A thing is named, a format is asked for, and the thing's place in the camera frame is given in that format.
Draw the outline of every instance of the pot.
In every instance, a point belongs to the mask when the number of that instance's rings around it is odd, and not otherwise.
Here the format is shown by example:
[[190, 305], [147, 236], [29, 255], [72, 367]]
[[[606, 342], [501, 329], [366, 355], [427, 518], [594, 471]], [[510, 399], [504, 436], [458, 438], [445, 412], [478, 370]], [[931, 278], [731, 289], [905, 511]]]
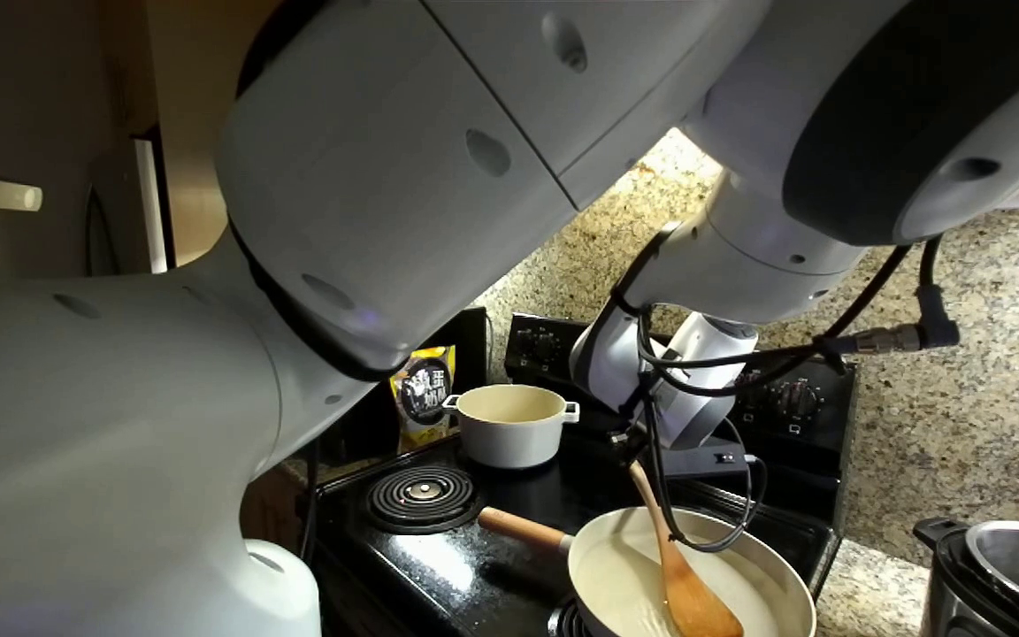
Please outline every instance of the pot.
[[581, 403], [542, 386], [478, 386], [445, 395], [462, 421], [464, 455], [486, 466], [540, 466], [561, 449], [563, 425], [581, 421]]
[[1019, 637], [1019, 519], [920, 519], [931, 546], [925, 637]]
[[[703, 541], [732, 532], [695, 511], [678, 511], [678, 519]], [[573, 539], [491, 506], [478, 512], [478, 522], [565, 557], [570, 584], [590, 635], [672, 635], [662, 600], [654, 526], [646, 506], [602, 512]], [[738, 612], [747, 637], [818, 635], [818, 604], [806, 584], [753, 533], [739, 533], [725, 551], [681, 550], [700, 580]]]

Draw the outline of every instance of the wooden spoon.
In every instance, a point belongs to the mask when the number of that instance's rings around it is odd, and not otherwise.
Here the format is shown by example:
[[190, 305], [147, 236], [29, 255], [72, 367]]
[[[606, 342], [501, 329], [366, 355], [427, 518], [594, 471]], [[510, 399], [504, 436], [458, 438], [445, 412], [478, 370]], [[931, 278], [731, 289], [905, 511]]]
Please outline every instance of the wooden spoon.
[[632, 463], [632, 476], [650, 512], [659, 564], [662, 564], [662, 590], [667, 610], [685, 637], [745, 637], [745, 622], [731, 612], [731, 604], [690, 570], [687, 557], [672, 546], [650, 481], [641, 460]]

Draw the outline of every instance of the kitchen cabinet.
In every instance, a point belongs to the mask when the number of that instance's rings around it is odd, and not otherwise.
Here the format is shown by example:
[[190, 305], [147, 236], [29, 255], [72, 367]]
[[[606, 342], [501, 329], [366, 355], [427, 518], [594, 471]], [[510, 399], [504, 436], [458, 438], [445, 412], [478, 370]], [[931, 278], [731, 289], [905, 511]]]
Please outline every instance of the kitchen cabinet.
[[98, 0], [122, 134], [160, 128], [176, 264], [228, 230], [213, 149], [239, 68], [277, 0]]

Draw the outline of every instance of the wall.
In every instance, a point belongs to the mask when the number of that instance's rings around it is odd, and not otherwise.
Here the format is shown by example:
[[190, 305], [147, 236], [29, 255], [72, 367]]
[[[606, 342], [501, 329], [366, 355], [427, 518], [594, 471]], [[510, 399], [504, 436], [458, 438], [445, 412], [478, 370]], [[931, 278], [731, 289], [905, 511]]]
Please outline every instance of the wall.
[[[514, 310], [590, 323], [641, 244], [662, 222], [700, 211], [712, 180], [712, 162], [668, 134], [594, 210], [478, 297], [491, 308], [496, 350]], [[800, 342], [832, 323], [883, 257], [873, 251], [823, 310], [765, 338]], [[913, 276], [917, 257], [856, 329], [917, 318]], [[948, 232], [939, 284], [968, 342], [856, 362], [843, 519], [843, 533], [917, 564], [925, 550], [909, 526], [920, 518], [1019, 518], [1019, 211]]]
[[0, 278], [87, 272], [89, 162], [109, 149], [94, 0], [0, 0], [0, 173], [47, 186], [0, 218]]

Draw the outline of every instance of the granite backsplash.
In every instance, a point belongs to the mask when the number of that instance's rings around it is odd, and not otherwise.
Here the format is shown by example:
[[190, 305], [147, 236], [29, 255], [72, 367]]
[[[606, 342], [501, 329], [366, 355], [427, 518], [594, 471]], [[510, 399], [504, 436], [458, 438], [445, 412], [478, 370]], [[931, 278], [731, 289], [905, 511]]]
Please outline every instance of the granite backsplash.
[[[720, 166], [685, 134], [659, 143], [597, 205], [489, 288], [491, 350], [506, 350], [514, 310], [590, 323], [646, 241], [695, 218]], [[767, 342], [795, 342], [836, 318], [886, 251], [812, 318], [775, 324]], [[917, 318], [917, 255], [863, 310], [860, 324]], [[920, 518], [1019, 518], [1019, 211], [999, 211], [946, 236], [939, 284], [964, 347], [856, 362], [856, 407], [843, 533], [925, 564], [909, 526]]]

